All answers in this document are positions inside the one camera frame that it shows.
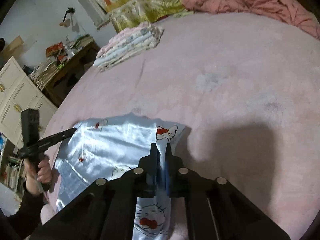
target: finger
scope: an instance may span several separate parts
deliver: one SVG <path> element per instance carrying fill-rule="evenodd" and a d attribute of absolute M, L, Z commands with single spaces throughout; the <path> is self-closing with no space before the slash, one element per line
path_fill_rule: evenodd
<path fill-rule="evenodd" d="M 36 169 L 31 164 L 31 162 L 28 159 L 25 159 L 23 161 L 23 164 L 26 169 L 26 172 L 34 178 L 37 175 L 37 173 L 36 173 Z"/>
<path fill-rule="evenodd" d="M 39 162 L 38 168 L 43 168 L 49 165 L 49 157 L 47 155 L 44 156 L 44 159 Z"/>
<path fill-rule="evenodd" d="M 38 177 L 38 181 L 42 182 L 42 183 L 49 183 L 52 179 L 52 174 L 48 173 L 45 175 L 42 175 L 40 177 Z"/>
<path fill-rule="evenodd" d="M 51 170 L 50 170 L 50 166 L 49 166 L 49 165 L 41 168 L 41 170 L 38 171 L 38 176 L 45 175 L 45 174 L 48 173 L 48 172 L 51 173 Z"/>

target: bed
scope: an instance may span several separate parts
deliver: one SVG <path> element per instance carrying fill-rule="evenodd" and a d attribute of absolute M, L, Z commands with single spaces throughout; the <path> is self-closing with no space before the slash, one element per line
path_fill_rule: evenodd
<path fill-rule="evenodd" d="M 91 67 L 45 136 L 129 112 L 185 124 L 176 148 L 185 165 L 227 178 L 300 239 L 320 209 L 320 42 L 248 13 L 201 13 L 159 25 L 164 34 L 155 49 L 104 72 Z M 46 152 L 51 166 L 58 149 Z M 171 223 L 171 239 L 185 239 L 183 201 L 172 202 Z"/>

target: dresser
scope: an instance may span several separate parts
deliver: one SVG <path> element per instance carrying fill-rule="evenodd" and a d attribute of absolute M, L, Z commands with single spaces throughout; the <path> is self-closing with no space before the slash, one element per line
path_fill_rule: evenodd
<path fill-rule="evenodd" d="M 14 57 L 0 70 L 0 132 L 21 148 L 21 112 L 28 108 L 39 110 L 40 138 L 57 108 L 28 78 Z"/>

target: gold handle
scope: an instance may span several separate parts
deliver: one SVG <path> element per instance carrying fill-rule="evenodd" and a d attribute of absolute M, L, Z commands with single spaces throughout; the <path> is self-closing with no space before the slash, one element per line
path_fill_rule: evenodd
<path fill-rule="evenodd" d="M 17 112 L 19 112 L 19 113 L 22 112 L 22 108 L 21 108 L 21 106 L 19 106 L 18 104 L 15 104 L 15 105 L 14 105 L 14 109 L 15 109 Z"/>

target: bookshelf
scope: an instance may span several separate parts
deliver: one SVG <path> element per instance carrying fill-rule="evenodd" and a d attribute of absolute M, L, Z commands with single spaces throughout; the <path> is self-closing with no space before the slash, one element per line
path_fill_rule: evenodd
<path fill-rule="evenodd" d="M 16 152 L 15 145 L 7 139 L 0 156 L 0 183 L 22 199 L 25 172 L 22 166 L 23 161 L 17 158 Z"/>

